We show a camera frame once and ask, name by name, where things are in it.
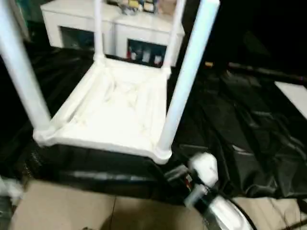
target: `white mechanical device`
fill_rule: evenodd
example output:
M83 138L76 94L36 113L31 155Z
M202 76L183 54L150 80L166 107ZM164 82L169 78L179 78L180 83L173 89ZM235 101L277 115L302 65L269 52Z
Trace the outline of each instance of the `white mechanical device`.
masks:
M198 177L207 187L213 187L218 181L216 158L209 153L203 153L193 158L190 161L190 168L197 172ZM193 191L185 199L185 205L193 207L201 197L206 196L208 194L206 186L195 185ZM209 204L209 209L215 215L221 230L253 229L242 212L221 196L217 196Z

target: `items on shelf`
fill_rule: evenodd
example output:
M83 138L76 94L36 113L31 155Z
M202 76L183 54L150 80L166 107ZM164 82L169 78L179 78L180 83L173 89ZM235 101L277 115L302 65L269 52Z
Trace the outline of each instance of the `items on shelf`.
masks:
M134 16L124 15L118 5L109 5L106 2L103 8L105 13L102 14L104 27L102 37L106 55L127 58L129 39L167 46L173 17L145 12L139 12ZM46 39L49 40L51 46L94 49L94 21L88 20L94 18L93 1L53 0L42 5L42 12L48 34ZM176 65L184 35L184 29L180 24L171 58L172 66ZM149 62L151 62L153 53L151 48L148 49L150 50L147 51L150 53ZM158 54L162 57L162 61L164 60L163 53L161 51L161 54ZM142 63L146 64L146 60L148 57L145 55Z
M107 0L107 3L118 5L126 15L134 15L137 11L158 12L158 0Z
M166 46L128 39L127 60L161 67Z

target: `white table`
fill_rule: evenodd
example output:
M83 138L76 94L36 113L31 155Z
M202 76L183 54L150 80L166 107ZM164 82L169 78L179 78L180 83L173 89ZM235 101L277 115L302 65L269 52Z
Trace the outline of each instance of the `white table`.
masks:
M307 89L303 85L294 85L279 81L276 81L275 84L307 119Z
M54 0L41 6L51 46L63 47L60 26L94 31L94 1ZM122 15L119 7L103 5L104 53L126 58L128 39L168 44L172 22L171 16L139 12L134 16ZM172 66L176 65L183 36L181 25Z

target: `white plastic part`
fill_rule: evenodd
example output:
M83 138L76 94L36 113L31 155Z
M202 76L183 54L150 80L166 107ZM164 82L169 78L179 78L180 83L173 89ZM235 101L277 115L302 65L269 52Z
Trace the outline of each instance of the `white plastic part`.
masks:
M35 130L50 130L50 114L24 50L7 1L0 1L0 51L20 100Z
M175 8L174 19L173 19L173 27L170 34L168 46L166 48L166 53L164 57L164 62L162 68L170 68L173 59L173 53L175 51L176 42L177 42L177 33L181 26L181 18L183 14L184 7L186 5L186 0L177 1L177 5Z
M193 157L189 168L196 170L198 177L209 187L214 186L219 179L217 161L212 154L203 153Z
M157 151L171 150L219 5L219 0L202 0L200 2Z

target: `table top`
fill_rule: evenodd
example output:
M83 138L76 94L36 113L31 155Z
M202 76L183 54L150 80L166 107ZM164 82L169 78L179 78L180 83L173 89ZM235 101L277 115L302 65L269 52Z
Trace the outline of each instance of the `table top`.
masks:
M136 15L123 15L117 6L103 3L102 19L106 22L114 22L127 26L156 30L170 33L172 29L173 17L169 15L151 14L139 12ZM54 0L41 6L42 11L62 13L84 18L94 18L93 0ZM179 35L184 35L181 25Z
M307 89L303 85L294 85L285 82L277 81L275 84L307 119Z

